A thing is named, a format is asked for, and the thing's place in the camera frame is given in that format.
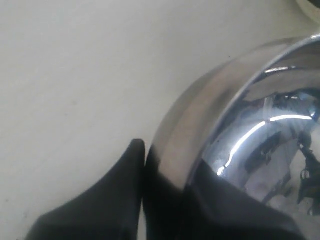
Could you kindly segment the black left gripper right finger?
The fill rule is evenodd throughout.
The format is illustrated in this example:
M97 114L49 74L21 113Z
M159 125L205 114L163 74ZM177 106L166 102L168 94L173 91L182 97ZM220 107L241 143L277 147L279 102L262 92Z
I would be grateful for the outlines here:
M245 169L231 164L221 172L204 160L172 167L172 183L182 192L175 240L305 240L292 215L254 195Z

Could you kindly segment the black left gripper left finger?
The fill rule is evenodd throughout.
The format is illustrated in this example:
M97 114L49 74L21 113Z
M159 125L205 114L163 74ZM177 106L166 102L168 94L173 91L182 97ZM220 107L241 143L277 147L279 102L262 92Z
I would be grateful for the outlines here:
M100 181L75 199L39 217L26 239L137 239L144 166L145 143L133 139Z

